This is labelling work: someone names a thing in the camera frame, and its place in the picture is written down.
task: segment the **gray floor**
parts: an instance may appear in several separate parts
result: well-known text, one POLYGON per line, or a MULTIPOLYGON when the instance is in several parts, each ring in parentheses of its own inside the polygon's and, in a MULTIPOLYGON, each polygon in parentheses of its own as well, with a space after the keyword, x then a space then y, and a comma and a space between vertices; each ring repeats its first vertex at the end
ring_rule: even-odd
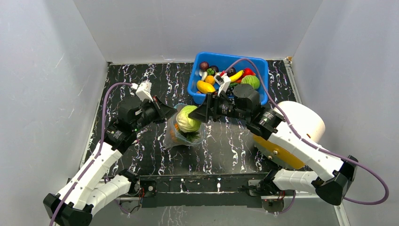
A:
POLYGON ((296 199, 287 213, 274 217, 244 206, 158 207, 141 209, 130 218, 111 202, 90 226, 338 226, 334 207, 318 198, 296 199))

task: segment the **black marble table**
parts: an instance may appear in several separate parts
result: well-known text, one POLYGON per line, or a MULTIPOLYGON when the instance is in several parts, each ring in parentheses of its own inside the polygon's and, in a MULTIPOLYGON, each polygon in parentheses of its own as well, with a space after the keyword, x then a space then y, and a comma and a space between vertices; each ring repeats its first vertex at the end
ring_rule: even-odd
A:
MULTIPOLYGON (((268 61, 269 93, 280 102, 296 101, 293 88, 283 60, 268 61)), ((193 63, 110 65, 103 96, 97 112, 91 144, 86 159, 100 139, 101 111, 107 89, 116 82, 135 82, 149 79, 152 95, 169 106, 195 104, 187 92, 193 63)), ((118 102, 134 95, 127 86, 115 88, 106 106, 106 125, 117 114, 118 102)), ((111 166, 108 176, 115 176, 122 169, 139 175, 202 175, 202 174, 246 174, 267 173, 274 165, 255 147, 252 134, 245 123, 223 118, 206 125, 206 139, 198 146, 162 147, 166 124, 151 124, 141 130, 139 142, 111 166)))

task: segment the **blue basket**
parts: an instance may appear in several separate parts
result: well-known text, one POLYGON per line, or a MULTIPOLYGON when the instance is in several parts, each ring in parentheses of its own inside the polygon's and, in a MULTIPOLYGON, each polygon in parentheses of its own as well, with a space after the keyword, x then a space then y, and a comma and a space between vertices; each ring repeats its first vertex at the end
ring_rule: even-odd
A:
MULTIPOLYGON (((219 53, 209 53, 209 52, 201 52, 198 53, 197 56, 195 57, 194 65, 192 67, 192 72, 190 76, 190 81, 188 82, 188 87, 187 91, 192 96, 194 99, 194 102, 198 105, 202 104, 205 100, 205 94, 202 93, 197 93, 197 82, 201 80, 201 77, 199 76, 200 72, 200 63, 203 61, 206 61, 209 63, 209 66, 216 65, 220 71, 227 69, 234 61, 243 58, 243 56, 233 56, 233 55, 226 55, 226 54, 219 54, 219 53)), ((269 67, 267 65, 267 61, 260 59, 260 58, 251 58, 247 57, 250 59, 256 67, 258 68, 260 72, 260 76, 262 77, 266 88, 269 89, 269 67)), ((237 63, 234 68, 238 71, 243 70, 245 68, 251 68, 252 71, 255 71, 255 68, 247 61, 241 61, 237 63)), ((216 89, 219 88, 219 85, 215 83, 214 87, 216 89)), ((259 87, 257 90, 260 94, 260 100, 261 100, 261 105, 264 105, 267 103, 267 95, 263 89, 262 86, 259 87)))

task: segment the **transparent bag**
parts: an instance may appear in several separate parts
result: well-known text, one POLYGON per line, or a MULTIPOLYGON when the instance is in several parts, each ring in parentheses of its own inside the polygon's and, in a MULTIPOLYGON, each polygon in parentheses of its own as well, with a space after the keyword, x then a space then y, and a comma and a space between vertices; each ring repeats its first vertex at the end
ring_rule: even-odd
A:
POLYGON ((165 139, 163 140, 163 146, 165 148, 170 148, 178 145, 186 145, 186 146, 194 146, 200 144, 204 138, 205 138, 205 126, 203 123, 201 123, 201 126, 198 130, 199 138, 193 140, 193 141, 188 141, 183 135, 177 131, 175 124, 177 123, 176 121, 176 116, 180 112, 181 109, 183 109, 185 104, 178 104, 175 106, 177 109, 177 113, 174 114, 167 122, 168 127, 166 129, 166 134, 165 134, 165 139))

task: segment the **green cabbage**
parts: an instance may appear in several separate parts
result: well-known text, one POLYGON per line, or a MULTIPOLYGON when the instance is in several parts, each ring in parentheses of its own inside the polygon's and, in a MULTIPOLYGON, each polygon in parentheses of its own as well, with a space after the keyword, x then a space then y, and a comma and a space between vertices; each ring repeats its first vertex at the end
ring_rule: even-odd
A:
POLYGON ((257 78, 254 75, 247 75, 241 80, 241 84, 249 84, 251 85, 254 89, 258 89, 259 86, 261 85, 259 78, 257 78))
POLYGON ((197 106, 187 105, 177 114, 176 122, 182 132, 189 133, 200 129, 201 122, 188 117, 188 114, 190 114, 196 108, 197 106))

